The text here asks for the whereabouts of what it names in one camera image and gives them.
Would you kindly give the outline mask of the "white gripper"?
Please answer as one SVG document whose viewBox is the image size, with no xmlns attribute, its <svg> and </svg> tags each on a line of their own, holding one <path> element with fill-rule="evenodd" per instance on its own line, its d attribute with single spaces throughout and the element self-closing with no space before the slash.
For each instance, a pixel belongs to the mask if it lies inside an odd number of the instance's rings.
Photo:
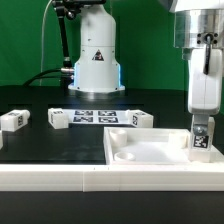
<svg viewBox="0 0 224 224">
<path fill-rule="evenodd" d="M 188 110 L 192 117 L 192 130 L 196 136 L 208 132 L 209 115 L 219 112 L 221 104 L 223 53 L 212 49 L 209 73 L 205 74 L 205 50 L 194 49 L 189 61 Z"/>
</svg>

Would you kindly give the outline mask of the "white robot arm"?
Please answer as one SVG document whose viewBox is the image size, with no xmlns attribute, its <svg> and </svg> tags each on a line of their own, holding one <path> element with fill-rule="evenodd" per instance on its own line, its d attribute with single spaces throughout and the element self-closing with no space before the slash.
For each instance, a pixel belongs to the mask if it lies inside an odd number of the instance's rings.
<svg viewBox="0 0 224 224">
<path fill-rule="evenodd" d="M 224 75 L 224 0 L 158 0 L 175 15 L 175 46 L 188 62 L 188 110 L 192 131 L 205 136 L 209 117 L 219 112 Z M 81 11 L 81 52 L 70 88 L 87 96 L 123 88 L 115 60 L 116 23 L 100 1 Z"/>
</svg>

